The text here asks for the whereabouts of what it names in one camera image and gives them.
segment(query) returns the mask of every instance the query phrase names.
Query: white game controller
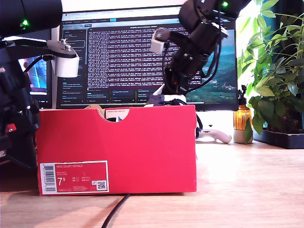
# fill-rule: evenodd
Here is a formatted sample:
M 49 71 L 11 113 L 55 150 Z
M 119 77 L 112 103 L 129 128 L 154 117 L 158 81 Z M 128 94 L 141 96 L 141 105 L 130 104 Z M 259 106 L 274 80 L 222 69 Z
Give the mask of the white game controller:
M 204 129 L 199 133 L 199 138 L 211 137 L 214 140 L 221 140 L 223 143 L 229 143 L 232 140 L 231 135 L 227 135 L 219 130 Z

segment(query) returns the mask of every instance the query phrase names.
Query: robotic arm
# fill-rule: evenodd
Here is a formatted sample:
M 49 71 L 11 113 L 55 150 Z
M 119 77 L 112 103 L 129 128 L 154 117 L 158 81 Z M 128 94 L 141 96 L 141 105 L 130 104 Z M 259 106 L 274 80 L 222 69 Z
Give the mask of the robotic arm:
M 30 94 L 30 80 L 19 59 L 53 60 L 59 77 L 77 77 L 79 57 L 64 40 L 35 41 L 8 36 L 57 27 L 61 0 L 2 0 L 0 3 L 0 151 L 19 165 L 37 167 L 33 136 L 39 128 L 39 106 Z
M 161 54 L 165 46 L 166 55 L 170 41 L 180 47 L 163 72 L 165 87 L 162 94 L 186 95 L 212 80 L 219 64 L 221 41 L 228 37 L 227 31 L 221 27 L 220 19 L 222 16 L 236 19 L 249 2 L 250 0 L 188 0 L 180 9 L 179 19 L 189 37 L 171 32 L 167 28 L 155 31 L 152 37 L 152 52 Z M 205 75 L 202 68 L 213 52 L 213 61 Z M 190 89 L 190 80 L 198 71 L 202 78 L 208 80 Z

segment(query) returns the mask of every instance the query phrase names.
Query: desk surface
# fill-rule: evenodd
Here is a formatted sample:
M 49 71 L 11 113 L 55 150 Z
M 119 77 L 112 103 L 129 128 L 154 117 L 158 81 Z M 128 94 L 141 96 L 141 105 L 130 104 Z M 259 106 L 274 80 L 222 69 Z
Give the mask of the desk surface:
M 197 192 L 132 195 L 108 227 L 304 227 L 304 150 L 259 142 L 196 148 Z M 122 198 L 40 197 L 35 173 L 12 164 L 0 172 L 1 228 L 100 228 Z

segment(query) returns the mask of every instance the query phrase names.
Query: monitor screen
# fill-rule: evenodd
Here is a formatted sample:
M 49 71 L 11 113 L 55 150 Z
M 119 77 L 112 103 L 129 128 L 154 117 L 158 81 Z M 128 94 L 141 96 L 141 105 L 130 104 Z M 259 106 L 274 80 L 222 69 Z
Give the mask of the monitor screen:
M 152 53 L 151 39 L 159 27 L 187 34 L 179 22 L 180 6 L 66 12 L 60 38 L 80 57 L 77 78 L 59 78 L 57 108 L 143 106 L 162 84 L 162 55 Z M 223 40 L 219 68 L 206 86 L 187 94 L 201 110 L 236 110 L 237 71 L 235 21 L 224 19 L 229 38 Z M 171 43 L 165 62 L 178 46 Z M 204 70 L 212 61 L 209 58 Z M 199 73 L 195 87 L 205 79 Z
M 51 30 L 32 32 L 18 37 L 8 37 L 6 39 L 31 38 L 35 40 L 50 40 Z M 24 71 L 27 66 L 33 62 L 36 57 L 19 59 L 21 69 Z M 51 84 L 51 63 L 44 60 L 38 61 L 29 71 L 28 76 L 31 81 L 31 95 L 33 99 L 39 102 L 40 108 L 52 107 L 52 84 Z

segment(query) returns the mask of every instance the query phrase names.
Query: wall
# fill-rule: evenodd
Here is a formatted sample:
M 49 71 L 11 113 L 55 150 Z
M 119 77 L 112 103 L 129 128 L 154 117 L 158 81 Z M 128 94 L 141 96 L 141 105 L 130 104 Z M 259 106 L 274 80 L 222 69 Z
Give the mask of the wall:
M 181 5 L 186 0 L 62 0 L 63 11 Z
M 122 9 L 151 6 L 182 5 L 186 0 L 62 0 L 63 11 L 85 11 L 85 10 L 105 10 Z M 58 38 L 57 29 L 53 31 L 53 38 Z M 232 112 L 199 112 L 204 128 L 209 124 L 214 129 L 219 129 L 226 133 L 232 133 L 233 113 Z

